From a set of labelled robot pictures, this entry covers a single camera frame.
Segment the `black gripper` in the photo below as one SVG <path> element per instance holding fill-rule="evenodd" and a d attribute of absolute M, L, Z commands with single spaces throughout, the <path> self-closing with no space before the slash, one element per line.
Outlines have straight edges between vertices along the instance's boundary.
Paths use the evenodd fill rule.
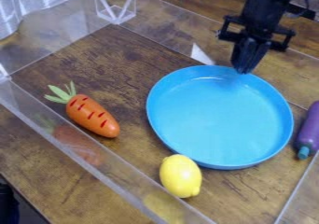
<path fill-rule="evenodd" d="M 224 17 L 218 38 L 235 42 L 231 61 L 238 73 L 251 73 L 270 49 L 287 49 L 295 32 L 279 22 L 290 2 L 247 0 L 240 15 Z"/>

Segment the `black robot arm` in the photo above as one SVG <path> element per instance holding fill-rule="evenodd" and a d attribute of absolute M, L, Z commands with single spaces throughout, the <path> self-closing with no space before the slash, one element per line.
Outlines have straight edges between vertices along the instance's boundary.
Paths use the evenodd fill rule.
<path fill-rule="evenodd" d="M 224 17 L 216 37 L 235 43 L 231 63 L 239 74 L 256 68 L 270 49 L 286 51 L 295 31 L 279 25 L 292 0 L 247 0 L 239 16 Z"/>

